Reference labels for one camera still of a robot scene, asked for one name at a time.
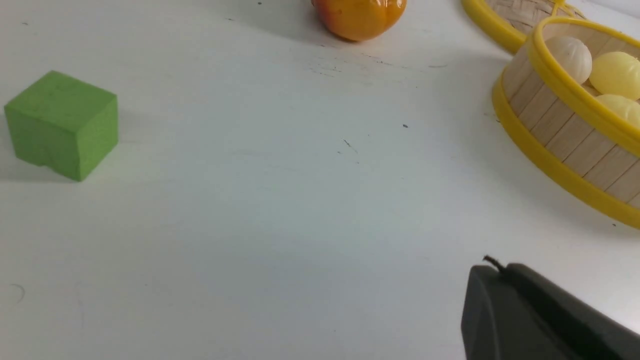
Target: bamboo steamer basket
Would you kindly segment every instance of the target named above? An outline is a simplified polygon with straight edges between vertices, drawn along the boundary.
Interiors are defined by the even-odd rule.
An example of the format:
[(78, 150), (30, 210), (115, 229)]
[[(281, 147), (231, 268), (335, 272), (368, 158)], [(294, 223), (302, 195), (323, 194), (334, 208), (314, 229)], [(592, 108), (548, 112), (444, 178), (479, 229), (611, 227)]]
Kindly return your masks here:
[(542, 20), (493, 87), (493, 107), (520, 150), (546, 175), (600, 212), (640, 229), (640, 129), (576, 83), (545, 45), (554, 36), (580, 39), (592, 57), (640, 42), (586, 20)]
[(564, 0), (462, 0), (467, 15), (498, 44), (515, 54), (527, 34), (552, 16), (584, 19)]

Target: woven bamboo lid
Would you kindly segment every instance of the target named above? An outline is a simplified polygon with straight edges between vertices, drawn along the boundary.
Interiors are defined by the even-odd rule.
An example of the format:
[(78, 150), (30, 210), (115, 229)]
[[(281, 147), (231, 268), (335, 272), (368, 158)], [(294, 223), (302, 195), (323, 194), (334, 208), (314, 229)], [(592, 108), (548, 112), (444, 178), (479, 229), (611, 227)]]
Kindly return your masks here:
[(585, 19), (564, 0), (462, 0), (462, 5), (484, 32), (514, 54), (531, 29), (547, 17)]
[(553, 0), (485, 0), (486, 3), (504, 20), (517, 30), (528, 34), (541, 20), (557, 16), (569, 16), (584, 19), (584, 15), (576, 8), (563, 4), (564, 1)]

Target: green foam cube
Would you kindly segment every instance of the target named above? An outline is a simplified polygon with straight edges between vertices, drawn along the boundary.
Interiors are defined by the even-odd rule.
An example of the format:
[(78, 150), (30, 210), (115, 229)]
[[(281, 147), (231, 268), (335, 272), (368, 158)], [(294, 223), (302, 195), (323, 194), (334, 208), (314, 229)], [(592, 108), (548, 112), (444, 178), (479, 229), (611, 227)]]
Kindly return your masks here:
[(4, 106), (15, 155), (84, 180), (118, 143), (116, 95), (51, 71)]

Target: yellow steamer rim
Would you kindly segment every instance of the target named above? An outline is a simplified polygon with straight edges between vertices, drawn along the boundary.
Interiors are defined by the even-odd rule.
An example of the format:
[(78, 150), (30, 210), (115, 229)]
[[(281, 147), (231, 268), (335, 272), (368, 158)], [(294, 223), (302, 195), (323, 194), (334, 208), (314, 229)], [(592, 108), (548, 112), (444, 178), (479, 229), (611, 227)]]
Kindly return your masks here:
[[(556, 62), (545, 45), (545, 37), (561, 35), (582, 37), (594, 58), (611, 51), (640, 56), (640, 42), (619, 31), (586, 20), (547, 18), (534, 28), (495, 83), (496, 115), (520, 150), (557, 184), (592, 208), (640, 229), (640, 129), (597, 101), (588, 88), (576, 83)], [(518, 80), (527, 76), (522, 75), (527, 67), (531, 70), (529, 79)], [(536, 80), (541, 80), (540, 89), (531, 95), (531, 84)], [(515, 86), (519, 86), (518, 90), (511, 89)], [(527, 98), (524, 102), (523, 96), (518, 98), (519, 93)], [(529, 116), (535, 111), (543, 113), (540, 119)], [(557, 132), (544, 135), (554, 121), (553, 131)], [(541, 123), (546, 130), (537, 131)], [(563, 143), (554, 143), (555, 138), (562, 138)], [(572, 143), (577, 144), (572, 145), (573, 149), (562, 148)], [(591, 143), (591, 153), (583, 151), (580, 156), (583, 164), (586, 158), (590, 161), (588, 166), (593, 166), (586, 172), (576, 171), (576, 162), (568, 160), (577, 149), (587, 149)]]
[(553, 4), (550, 16), (569, 16), (584, 19), (584, 15), (575, 7), (565, 4), (564, 0), (462, 0), (462, 7), (467, 15), (489, 37), (515, 54), (524, 44), (527, 34), (516, 29), (508, 20), (503, 18), (496, 10), (516, 7), (513, 13), (513, 21), (527, 22), (531, 18), (538, 19), (544, 12), (535, 9), (536, 5)]

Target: wooden slat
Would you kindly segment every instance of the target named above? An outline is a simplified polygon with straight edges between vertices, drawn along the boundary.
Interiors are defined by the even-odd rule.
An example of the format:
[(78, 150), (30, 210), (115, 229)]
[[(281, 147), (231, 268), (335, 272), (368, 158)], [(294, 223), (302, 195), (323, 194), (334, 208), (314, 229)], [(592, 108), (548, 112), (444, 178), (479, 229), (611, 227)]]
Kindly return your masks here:
[(576, 174), (584, 176), (604, 156), (613, 149), (615, 143), (608, 137), (592, 131), (584, 141), (567, 157), (564, 164)]
[(589, 40), (589, 38), (591, 38), (591, 36), (595, 33), (595, 29), (585, 28), (584, 26), (580, 25), (569, 24), (568, 28), (564, 31), (562, 36), (576, 38), (582, 42), (585, 42)]
[(625, 46), (620, 49), (620, 51), (627, 53), (635, 58), (640, 58), (640, 49), (631, 44), (625, 44)]
[(524, 110), (527, 104), (534, 96), (536, 96), (538, 91), (542, 88), (542, 85), (542, 79), (540, 79), (540, 76), (536, 72), (529, 75), (520, 89), (518, 89), (516, 94), (509, 100), (511, 109), (513, 109), (516, 116), (520, 116), (522, 110)]
[(593, 127), (577, 114), (557, 132), (546, 148), (560, 161), (564, 161), (589, 136)]
[(542, 38), (546, 40), (564, 35), (564, 32), (569, 28), (569, 24), (549, 24), (542, 29)]
[(636, 209), (640, 209), (640, 194), (634, 196), (627, 204), (633, 206)]
[(609, 39), (610, 39), (609, 35), (596, 31), (587, 40), (583, 42), (584, 42), (584, 45), (586, 45), (587, 48), (589, 49), (591, 56), (595, 57), (596, 54), (598, 54), (602, 50), (602, 48), (607, 43), (607, 41), (609, 41)]
[(640, 193), (640, 161), (636, 161), (615, 183), (607, 193), (622, 202), (629, 202)]
[(556, 94), (550, 88), (543, 86), (525, 106), (518, 118), (527, 130), (531, 130), (556, 100), (558, 100)]
[(611, 53), (612, 51), (620, 51), (625, 47), (626, 44), (626, 42), (620, 39), (609, 37), (609, 39), (607, 39), (607, 42), (604, 44), (604, 46), (602, 46), (602, 48), (600, 48), (599, 51), (597, 51), (596, 53), (591, 53), (591, 57), (595, 59), (602, 54)]
[(522, 85), (527, 80), (531, 74), (533, 74), (533, 66), (529, 62), (529, 59), (526, 59), (521, 67), (515, 66), (513, 63), (513, 67), (507, 69), (509, 73), (505, 72), (502, 77), (502, 85), (504, 86), (504, 95), (506, 95), (507, 99), (513, 98), (513, 96), (518, 92)]
[(574, 112), (560, 99), (556, 99), (540, 121), (531, 129), (531, 134), (547, 146), (549, 141), (569, 121)]
[(511, 59), (502, 75), (502, 86), (504, 86), (507, 99), (515, 94), (516, 90), (520, 88), (520, 85), (522, 85), (532, 72), (533, 67), (529, 63), (527, 47), (523, 46), (518, 50), (513, 59)]
[(606, 190), (633, 166), (637, 160), (638, 158), (633, 154), (616, 145), (587, 172), (584, 179), (598, 189)]

